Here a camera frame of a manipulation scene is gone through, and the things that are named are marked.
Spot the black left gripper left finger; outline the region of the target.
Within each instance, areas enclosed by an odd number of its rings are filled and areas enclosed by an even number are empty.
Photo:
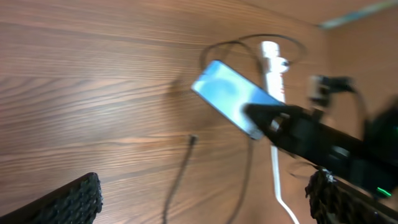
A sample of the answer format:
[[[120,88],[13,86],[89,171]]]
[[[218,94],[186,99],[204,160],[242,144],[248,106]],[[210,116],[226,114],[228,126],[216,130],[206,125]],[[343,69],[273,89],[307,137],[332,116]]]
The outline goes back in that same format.
[[[102,211],[100,180],[95,172],[50,192],[1,217],[1,224],[92,224]]]

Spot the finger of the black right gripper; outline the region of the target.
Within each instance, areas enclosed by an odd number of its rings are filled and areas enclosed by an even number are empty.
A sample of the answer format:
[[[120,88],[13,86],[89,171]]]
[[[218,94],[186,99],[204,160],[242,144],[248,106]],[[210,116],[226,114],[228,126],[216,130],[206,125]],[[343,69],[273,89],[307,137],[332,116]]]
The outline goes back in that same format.
[[[293,105],[246,104],[244,113],[267,137],[280,136],[302,113],[302,108]]]

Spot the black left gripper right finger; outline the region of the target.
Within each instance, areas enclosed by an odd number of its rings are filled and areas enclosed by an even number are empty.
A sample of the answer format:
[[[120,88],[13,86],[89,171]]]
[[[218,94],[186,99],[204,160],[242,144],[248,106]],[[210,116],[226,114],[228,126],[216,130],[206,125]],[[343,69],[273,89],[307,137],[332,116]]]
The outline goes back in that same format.
[[[394,224],[397,212],[334,178],[316,171],[305,188],[310,214],[318,224]]]

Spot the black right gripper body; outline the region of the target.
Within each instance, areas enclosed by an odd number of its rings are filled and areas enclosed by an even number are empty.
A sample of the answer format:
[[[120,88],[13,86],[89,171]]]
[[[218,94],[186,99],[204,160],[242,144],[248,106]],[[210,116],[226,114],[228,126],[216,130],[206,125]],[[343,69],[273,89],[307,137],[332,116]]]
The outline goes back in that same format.
[[[383,113],[362,139],[320,122],[322,112],[302,109],[286,132],[268,137],[277,147],[330,170],[377,196],[397,187],[397,115]]]

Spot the blue screen smartphone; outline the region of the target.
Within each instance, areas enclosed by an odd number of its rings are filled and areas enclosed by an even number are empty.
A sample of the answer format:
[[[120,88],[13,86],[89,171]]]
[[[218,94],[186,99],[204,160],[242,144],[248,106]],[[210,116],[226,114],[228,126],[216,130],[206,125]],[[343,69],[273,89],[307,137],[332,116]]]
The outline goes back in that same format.
[[[212,61],[196,79],[192,90],[250,138],[263,133],[244,113],[246,104],[281,105],[270,94],[220,60]]]

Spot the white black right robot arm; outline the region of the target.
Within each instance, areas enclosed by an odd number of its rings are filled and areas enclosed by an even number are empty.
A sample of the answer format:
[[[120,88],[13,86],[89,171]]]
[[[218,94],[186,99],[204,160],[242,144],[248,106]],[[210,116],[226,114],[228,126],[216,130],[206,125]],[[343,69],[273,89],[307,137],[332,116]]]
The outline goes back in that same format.
[[[397,105],[357,139],[320,122],[322,111],[294,105],[247,104],[245,114],[278,148],[300,156],[380,198],[397,188]]]

